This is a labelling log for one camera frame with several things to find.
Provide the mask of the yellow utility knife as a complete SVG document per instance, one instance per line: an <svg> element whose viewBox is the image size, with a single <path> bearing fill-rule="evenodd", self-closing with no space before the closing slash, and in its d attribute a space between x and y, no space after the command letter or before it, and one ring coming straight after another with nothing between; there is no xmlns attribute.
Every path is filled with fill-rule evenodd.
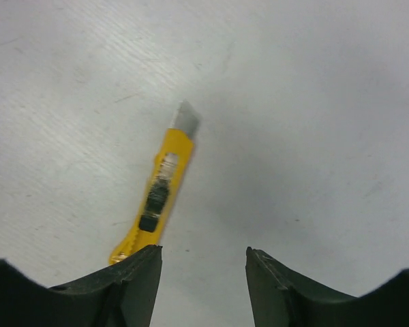
<svg viewBox="0 0 409 327"><path fill-rule="evenodd" d="M188 101L182 101L155 156L134 223L110 254L109 264L116 264L147 245L160 243L194 152L199 125L199 114Z"/></svg>

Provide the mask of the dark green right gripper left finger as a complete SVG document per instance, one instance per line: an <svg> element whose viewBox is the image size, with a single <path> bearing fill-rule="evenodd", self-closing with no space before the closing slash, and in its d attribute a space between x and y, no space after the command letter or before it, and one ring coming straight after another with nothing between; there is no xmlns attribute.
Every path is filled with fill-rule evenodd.
<svg viewBox="0 0 409 327"><path fill-rule="evenodd" d="M156 245L53 287L0 259L0 326L149 326L161 271Z"/></svg>

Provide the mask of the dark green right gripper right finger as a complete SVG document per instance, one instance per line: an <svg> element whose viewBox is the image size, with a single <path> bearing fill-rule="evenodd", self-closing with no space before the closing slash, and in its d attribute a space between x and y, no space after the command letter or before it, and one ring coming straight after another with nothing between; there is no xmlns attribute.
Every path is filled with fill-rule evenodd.
<svg viewBox="0 0 409 327"><path fill-rule="evenodd" d="M409 326L409 268L360 297L327 287L251 247L245 270L256 326Z"/></svg>

